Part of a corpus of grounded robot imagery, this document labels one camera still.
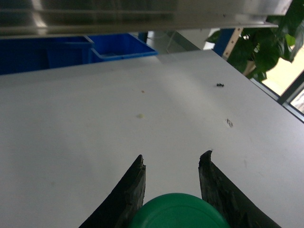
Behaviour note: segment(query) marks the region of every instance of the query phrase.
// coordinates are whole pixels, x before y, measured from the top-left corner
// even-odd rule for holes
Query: blue plastic container
[[[151,55],[130,34],[0,40],[0,75]]]
[[[95,43],[92,49],[92,62],[105,62],[119,59],[157,55],[157,51],[130,34],[89,36]]]
[[[91,63],[86,37],[0,40],[0,75]]]

